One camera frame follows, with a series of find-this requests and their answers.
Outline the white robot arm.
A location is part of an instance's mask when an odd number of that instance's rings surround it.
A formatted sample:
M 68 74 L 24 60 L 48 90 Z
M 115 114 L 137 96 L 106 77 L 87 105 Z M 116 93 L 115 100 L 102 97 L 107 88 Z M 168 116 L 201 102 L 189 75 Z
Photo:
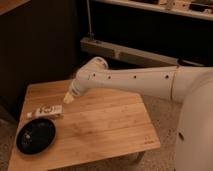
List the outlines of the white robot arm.
M 182 104 L 175 171 L 213 171 L 213 67 L 167 66 L 113 70 L 102 57 L 78 69 L 64 102 L 92 88 L 110 88 Z

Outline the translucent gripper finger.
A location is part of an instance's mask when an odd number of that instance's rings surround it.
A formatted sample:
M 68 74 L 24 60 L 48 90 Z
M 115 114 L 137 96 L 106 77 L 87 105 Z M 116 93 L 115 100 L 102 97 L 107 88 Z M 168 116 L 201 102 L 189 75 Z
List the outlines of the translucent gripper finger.
M 65 94 L 65 96 L 64 96 L 63 102 L 64 102 L 65 104 L 69 104 L 69 103 L 71 103 L 71 102 L 73 102 L 73 101 L 74 101 L 74 97 L 73 97 L 69 92 L 67 92 L 67 93 Z

